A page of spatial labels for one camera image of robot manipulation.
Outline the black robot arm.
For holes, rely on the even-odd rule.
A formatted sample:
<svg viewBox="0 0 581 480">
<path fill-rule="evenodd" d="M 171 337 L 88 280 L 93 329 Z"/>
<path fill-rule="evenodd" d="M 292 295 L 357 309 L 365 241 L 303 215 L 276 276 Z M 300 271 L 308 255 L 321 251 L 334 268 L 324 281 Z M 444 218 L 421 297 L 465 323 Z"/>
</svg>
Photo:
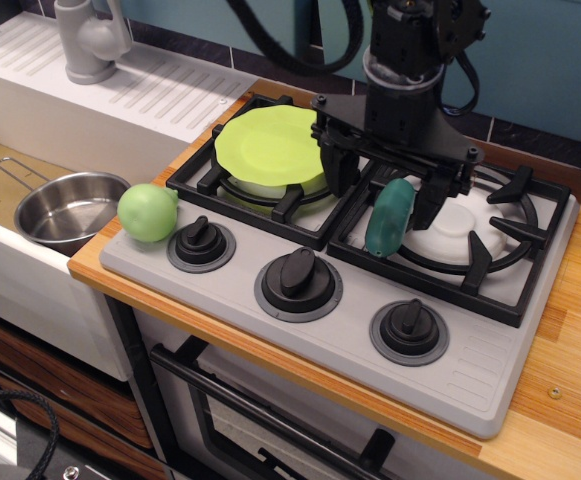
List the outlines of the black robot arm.
<svg viewBox="0 0 581 480">
<path fill-rule="evenodd" d="M 489 11 L 479 1 L 377 1 L 363 55 L 363 96 L 316 96 L 312 136 L 331 193 L 342 196 L 365 157 L 421 179 L 411 217 L 431 226 L 445 200 L 466 194 L 483 151 L 448 122 L 446 67 L 463 63 Z"/>
</svg>

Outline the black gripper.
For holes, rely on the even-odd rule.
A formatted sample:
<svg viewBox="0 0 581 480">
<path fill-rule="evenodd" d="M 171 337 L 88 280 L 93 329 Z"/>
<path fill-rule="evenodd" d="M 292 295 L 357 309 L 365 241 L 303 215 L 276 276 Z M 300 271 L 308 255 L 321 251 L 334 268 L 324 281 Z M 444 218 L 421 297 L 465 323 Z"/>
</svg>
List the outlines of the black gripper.
<svg viewBox="0 0 581 480">
<path fill-rule="evenodd" d="M 412 229 L 427 230 L 449 195 L 466 194 L 483 151 L 450 125 L 431 85 L 387 89 L 371 84 L 364 95 L 318 94 L 312 136 L 330 192 L 346 194 L 360 176 L 359 157 L 422 179 Z"/>
</svg>

